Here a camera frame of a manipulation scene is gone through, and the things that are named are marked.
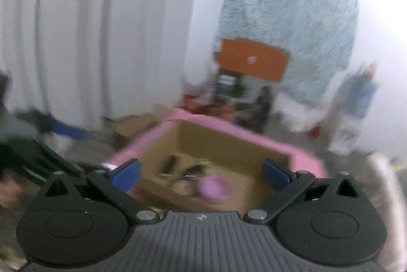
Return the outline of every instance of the ribbed gray surface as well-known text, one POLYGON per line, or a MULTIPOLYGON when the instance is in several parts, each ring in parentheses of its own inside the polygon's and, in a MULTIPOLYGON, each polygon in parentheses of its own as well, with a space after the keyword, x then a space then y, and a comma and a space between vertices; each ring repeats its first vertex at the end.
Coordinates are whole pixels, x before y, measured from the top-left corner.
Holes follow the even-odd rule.
POLYGON ((32 263, 22 271, 384 272, 375 263, 344 269, 309 263, 282 247, 266 226, 247 224, 235 212, 169 212, 157 225, 137 227, 122 250, 100 263, 58 270, 32 263))

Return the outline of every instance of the blue gripper pad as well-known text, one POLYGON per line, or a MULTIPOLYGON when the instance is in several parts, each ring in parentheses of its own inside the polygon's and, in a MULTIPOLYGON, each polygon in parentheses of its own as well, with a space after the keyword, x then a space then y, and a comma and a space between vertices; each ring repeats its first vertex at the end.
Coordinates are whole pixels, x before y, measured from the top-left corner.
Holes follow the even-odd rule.
POLYGON ((137 159, 132 159, 109 172, 110 182, 127 193, 140 179, 141 165, 137 159))
POLYGON ((273 165, 270 160, 263 162, 263 177, 276 192, 282 191, 292 181, 287 173, 273 165))

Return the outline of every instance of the blue patterned cloth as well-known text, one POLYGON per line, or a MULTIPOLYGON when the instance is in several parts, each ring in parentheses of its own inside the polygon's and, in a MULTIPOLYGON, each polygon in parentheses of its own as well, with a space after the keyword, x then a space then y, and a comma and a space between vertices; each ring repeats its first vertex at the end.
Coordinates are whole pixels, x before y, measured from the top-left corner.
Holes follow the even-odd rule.
POLYGON ((214 48, 220 49, 222 38, 246 38, 289 52, 281 88, 312 106, 335 72, 348 66, 357 5, 357 0, 225 0, 214 48))

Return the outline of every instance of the red object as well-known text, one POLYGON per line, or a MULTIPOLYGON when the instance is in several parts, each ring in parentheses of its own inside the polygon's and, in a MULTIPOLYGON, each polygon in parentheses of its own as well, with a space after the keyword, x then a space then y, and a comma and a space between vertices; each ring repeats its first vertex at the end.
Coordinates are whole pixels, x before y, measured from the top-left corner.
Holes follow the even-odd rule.
POLYGON ((314 128, 312 128, 312 129, 308 132, 308 136, 309 136, 311 139, 319 138, 320 135, 321 135, 321 123, 318 123, 314 128))
POLYGON ((207 115, 209 106, 196 103, 195 100, 198 97, 199 96, 184 94, 181 102, 181 108, 195 115, 207 115))

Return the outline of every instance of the cardboard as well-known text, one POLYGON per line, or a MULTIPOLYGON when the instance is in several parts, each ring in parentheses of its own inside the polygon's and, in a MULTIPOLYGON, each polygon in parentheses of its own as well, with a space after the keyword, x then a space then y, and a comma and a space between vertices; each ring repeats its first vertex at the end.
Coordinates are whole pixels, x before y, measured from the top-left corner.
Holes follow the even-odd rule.
POLYGON ((288 53, 245 39, 222 39, 222 49, 218 55, 221 69, 267 81, 281 81, 288 53))
POLYGON ((238 211, 243 215, 273 195, 262 175, 262 162, 266 158, 273 158, 288 167, 288 155, 192 122, 179 121, 139 156, 142 178, 138 188, 182 210, 238 211), (159 174, 163 162, 171 155, 179 157, 175 176, 197 164, 196 158, 210 160, 214 173, 223 176, 230 184, 232 191, 229 198, 213 204, 172 191, 172 180, 162 179, 159 174))
POLYGON ((114 145, 117 150, 127 146, 131 140, 157 124, 157 117, 151 113, 127 116, 114 124, 114 145))

